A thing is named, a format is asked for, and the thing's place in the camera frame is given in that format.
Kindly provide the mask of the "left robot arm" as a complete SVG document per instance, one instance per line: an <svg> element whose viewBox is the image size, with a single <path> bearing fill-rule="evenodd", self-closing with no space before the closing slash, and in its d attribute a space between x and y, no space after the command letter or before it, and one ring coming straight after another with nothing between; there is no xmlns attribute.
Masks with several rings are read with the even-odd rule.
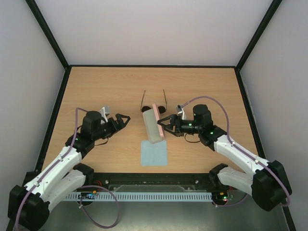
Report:
<svg viewBox="0 0 308 231"><path fill-rule="evenodd" d="M104 107L100 111L87 111L82 124L75 124L73 135L56 158L24 186L12 188L8 217L14 220L17 231L21 228L38 231L52 210L77 189L104 190L101 184L93 182L93 168L81 161L97 140L108 141L130 121L127 115L116 114L115 118L108 118L108 115Z"/></svg>

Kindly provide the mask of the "light blue cleaning cloth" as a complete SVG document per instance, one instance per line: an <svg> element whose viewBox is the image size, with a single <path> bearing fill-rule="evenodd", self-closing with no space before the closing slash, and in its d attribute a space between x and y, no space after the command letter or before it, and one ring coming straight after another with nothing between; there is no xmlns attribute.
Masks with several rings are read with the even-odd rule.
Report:
<svg viewBox="0 0 308 231"><path fill-rule="evenodd" d="M149 141L141 142L141 166L166 166L167 164L166 140L154 144Z"/></svg>

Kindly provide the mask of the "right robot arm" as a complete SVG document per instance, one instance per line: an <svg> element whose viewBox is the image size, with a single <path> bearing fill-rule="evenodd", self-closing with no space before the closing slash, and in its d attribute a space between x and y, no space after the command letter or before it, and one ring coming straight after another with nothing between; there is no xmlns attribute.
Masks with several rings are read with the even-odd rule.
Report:
<svg viewBox="0 0 308 231"><path fill-rule="evenodd" d="M214 124L205 104L194 106L192 111L192 120L184 119L182 114L172 114L157 123L176 137L198 135L204 146L225 156L240 168L237 171L227 164L219 164L211 169L209 180L214 188L219 189L223 185L236 188L251 196L265 211L271 211L277 205L289 205L292 189L280 162L270 162L242 147L230 137L228 131Z"/></svg>

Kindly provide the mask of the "pink glasses case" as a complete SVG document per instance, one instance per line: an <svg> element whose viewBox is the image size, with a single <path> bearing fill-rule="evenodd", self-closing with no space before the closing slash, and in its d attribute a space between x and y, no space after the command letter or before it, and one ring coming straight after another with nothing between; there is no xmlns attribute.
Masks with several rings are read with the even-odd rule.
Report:
<svg viewBox="0 0 308 231"><path fill-rule="evenodd" d="M166 112L165 107L153 103L152 106L142 106L141 112L149 142L155 144L164 140L165 133L157 122L160 120L160 115Z"/></svg>

